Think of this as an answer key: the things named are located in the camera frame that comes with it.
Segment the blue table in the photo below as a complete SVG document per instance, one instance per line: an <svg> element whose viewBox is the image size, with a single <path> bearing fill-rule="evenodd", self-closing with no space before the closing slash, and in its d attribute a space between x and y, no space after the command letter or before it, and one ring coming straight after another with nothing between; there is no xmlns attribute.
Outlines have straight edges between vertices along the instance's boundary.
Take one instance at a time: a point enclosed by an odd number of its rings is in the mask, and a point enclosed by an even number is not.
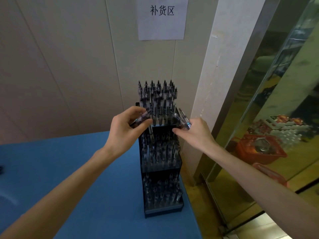
<svg viewBox="0 0 319 239"><path fill-rule="evenodd" d="M101 148L108 132L0 146L0 233ZM87 191L55 238L201 238L181 212L144 218L138 141Z"/></svg>

